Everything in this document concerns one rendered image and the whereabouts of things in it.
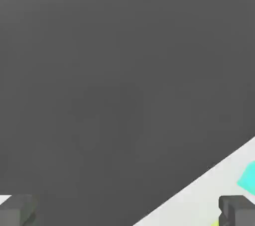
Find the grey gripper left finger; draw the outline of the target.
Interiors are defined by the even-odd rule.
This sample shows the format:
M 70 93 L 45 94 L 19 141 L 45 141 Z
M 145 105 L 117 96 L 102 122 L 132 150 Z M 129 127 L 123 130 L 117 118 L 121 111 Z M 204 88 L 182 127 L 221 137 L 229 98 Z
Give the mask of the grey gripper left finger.
M 0 226 L 37 226 L 36 208 L 34 196 L 12 195 L 0 205 Z

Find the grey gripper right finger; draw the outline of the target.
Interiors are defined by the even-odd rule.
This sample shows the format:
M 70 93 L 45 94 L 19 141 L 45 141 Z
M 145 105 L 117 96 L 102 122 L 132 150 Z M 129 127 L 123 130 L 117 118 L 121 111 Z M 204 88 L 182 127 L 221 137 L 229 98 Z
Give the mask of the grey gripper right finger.
M 220 196 L 219 209 L 219 226 L 255 226 L 255 204 L 245 196 Z

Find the large cyan box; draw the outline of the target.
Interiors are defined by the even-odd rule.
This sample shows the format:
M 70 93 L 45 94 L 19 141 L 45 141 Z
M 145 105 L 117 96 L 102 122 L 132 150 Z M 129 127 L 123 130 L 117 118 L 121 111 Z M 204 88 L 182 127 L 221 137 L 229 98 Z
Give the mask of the large cyan box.
M 255 196 L 255 161 L 247 165 L 237 184 Z

